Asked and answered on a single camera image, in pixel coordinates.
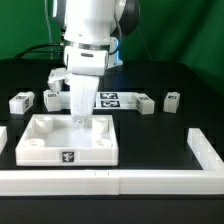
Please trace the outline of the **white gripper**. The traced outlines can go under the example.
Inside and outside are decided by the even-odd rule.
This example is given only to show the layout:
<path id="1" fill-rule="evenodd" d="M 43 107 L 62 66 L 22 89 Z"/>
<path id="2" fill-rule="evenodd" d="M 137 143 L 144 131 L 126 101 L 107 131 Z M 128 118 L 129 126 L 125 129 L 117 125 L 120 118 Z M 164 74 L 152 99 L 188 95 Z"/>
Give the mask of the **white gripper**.
<path id="1" fill-rule="evenodd" d="M 75 123 L 84 124 L 91 116 L 100 78 L 108 64 L 106 50 L 84 50 L 66 46 L 64 63 L 70 74 L 70 110 Z"/>

